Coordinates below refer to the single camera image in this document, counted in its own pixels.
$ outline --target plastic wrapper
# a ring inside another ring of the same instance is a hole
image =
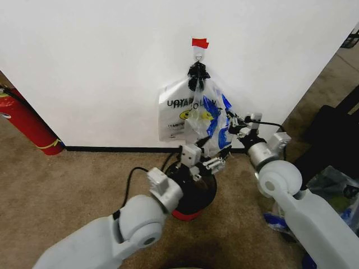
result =
[[[186,77],[161,92],[159,97],[159,139],[185,140],[185,120],[191,109],[195,93],[188,88]]]
[[[214,156],[232,142],[226,113],[230,108],[205,65],[196,62],[186,78],[167,86],[159,97],[159,138],[195,142],[209,136],[204,154]]]

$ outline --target wire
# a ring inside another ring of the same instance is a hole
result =
[[[273,122],[261,122],[261,121],[258,121],[258,120],[251,120],[251,122],[253,123],[258,123],[258,124],[263,124],[263,125],[272,125],[272,126],[277,126],[279,127],[282,132],[286,132],[286,130],[284,129],[284,127],[278,123],[273,123]],[[287,146],[285,146],[283,148],[283,160],[286,161],[287,160]]]
[[[166,167],[168,161],[172,158],[173,155],[174,155],[174,152],[172,152],[170,155],[167,156],[167,158],[165,159],[165,161],[164,161],[164,163],[163,163],[163,165],[161,167],[161,171],[164,170],[164,168]]]
[[[251,122],[253,123],[258,123],[258,124],[264,124],[264,125],[272,125],[272,126],[277,126],[280,129],[282,129],[282,132],[286,132],[286,130],[284,130],[283,126],[278,124],[278,123],[273,123],[273,122],[260,122],[258,120],[251,120]]]
[[[135,167],[135,168],[132,168],[130,174],[128,175],[128,178],[127,178],[127,183],[126,183],[126,194],[125,194],[125,199],[123,199],[123,203],[122,203],[122,207],[125,206],[125,204],[127,203],[127,199],[128,199],[128,193],[130,192],[130,184],[131,184],[131,177],[132,177],[132,174],[134,173],[135,170],[142,170],[144,172],[148,172],[147,169],[143,168],[143,167]]]

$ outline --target fire extinguisher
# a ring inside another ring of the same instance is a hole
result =
[[[16,89],[0,87],[0,115],[7,118],[45,154],[55,155],[63,150],[57,136]]]

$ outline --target floor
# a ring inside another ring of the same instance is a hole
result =
[[[359,47],[339,50],[285,122],[295,160],[308,147],[301,134],[323,104],[337,105],[359,84]],[[0,119],[0,268],[30,268],[42,252],[120,206],[135,166],[161,166],[167,154],[64,151],[46,156]],[[169,217],[162,239],[121,268],[301,268],[303,250],[269,229],[272,200],[257,191],[248,158],[234,154],[218,176],[218,194],[192,222]],[[136,172],[130,196],[148,193]]]

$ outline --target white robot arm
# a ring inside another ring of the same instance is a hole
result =
[[[88,223],[47,249],[34,269],[117,269],[124,259],[156,243],[183,193],[159,169],[147,175],[153,197],[134,196],[114,214]]]
[[[251,114],[248,122],[258,122],[261,114]],[[257,136],[258,124],[238,130],[238,138],[247,148],[257,170],[259,191],[273,197],[284,211],[288,227],[301,242],[318,268],[359,268],[359,238],[326,200],[300,191],[302,175],[287,161],[278,160],[278,152],[289,142],[286,133],[276,133],[268,143]]]

